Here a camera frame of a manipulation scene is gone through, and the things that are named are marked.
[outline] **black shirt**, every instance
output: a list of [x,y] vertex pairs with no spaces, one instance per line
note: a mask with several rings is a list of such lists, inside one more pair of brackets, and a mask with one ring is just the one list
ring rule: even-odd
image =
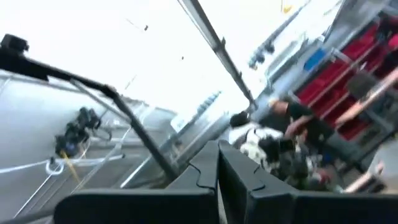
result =
[[289,103],[286,113],[293,121],[298,120],[302,116],[313,116],[305,125],[305,128],[307,129],[307,141],[315,147],[322,147],[325,140],[334,133],[333,128],[317,118],[310,108],[300,103]]

